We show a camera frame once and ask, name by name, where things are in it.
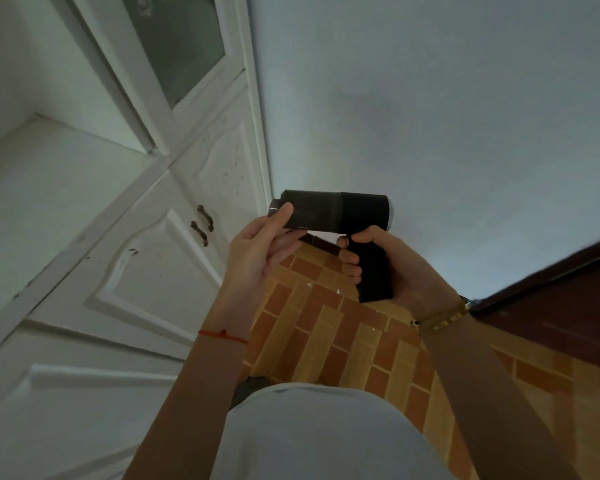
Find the brick floor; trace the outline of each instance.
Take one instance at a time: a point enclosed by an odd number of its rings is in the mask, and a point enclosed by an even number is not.
[[[429,354],[408,326],[408,312],[390,303],[357,303],[337,259],[305,243],[276,268],[266,290],[240,377],[257,363],[254,372],[269,371],[275,382],[295,378],[366,389],[431,435],[460,480],[477,478]],[[582,478],[599,479],[600,369],[480,326]]]

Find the wrist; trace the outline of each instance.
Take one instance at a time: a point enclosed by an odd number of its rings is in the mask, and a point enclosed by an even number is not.
[[[226,330],[229,335],[248,340],[253,316],[261,301],[256,301],[254,295],[253,292],[240,292],[223,284],[202,324],[202,330],[215,333]]]

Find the white wall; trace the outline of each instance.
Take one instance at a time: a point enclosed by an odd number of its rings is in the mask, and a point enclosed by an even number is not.
[[[32,112],[134,150],[152,147],[64,0],[0,0],[0,80]]]
[[[386,193],[470,298],[600,239],[600,0],[250,0],[274,193]]]

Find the gold bracelet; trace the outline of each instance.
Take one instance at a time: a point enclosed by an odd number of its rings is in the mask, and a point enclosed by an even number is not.
[[[433,333],[435,333],[445,327],[448,327],[449,325],[451,325],[451,323],[457,321],[460,317],[466,315],[467,313],[469,313],[469,307],[466,305],[466,303],[463,300],[462,310],[460,310],[458,313],[453,315],[451,318],[447,318],[445,320],[442,320],[442,322],[436,323],[435,325],[433,325],[433,327],[431,327],[428,330],[420,329],[420,326],[422,325],[422,320],[411,320],[411,322],[409,324],[418,330],[419,336],[427,337],[428,335],[432,335]]]

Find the hand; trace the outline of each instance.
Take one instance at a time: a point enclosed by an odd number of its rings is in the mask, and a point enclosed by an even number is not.
[[[423,319],[458,305],[458,293],[422,256],[396,236],[371,226],[351,238],[355,242],[373,241],[384,249],[392,268],[393,302],[407,308],[414,318]],[[339,237],[338,245],[346,248],[347,238]],[[365,279],[362,268],[356,266],[360,261],[357,254],[342,249],[338,256],[343,262],[342,272],[353,284]]]
[[[273,266],[300,247],[298,239],[306,234],[305,230],[284,229],[293,213],[293,205],[286,203],[273,217],[258,217],[235,236],[229,245],[222,286],[204,328],[231,325],[236,334],[248,335],[251,318],[264,297],[267,276]]]

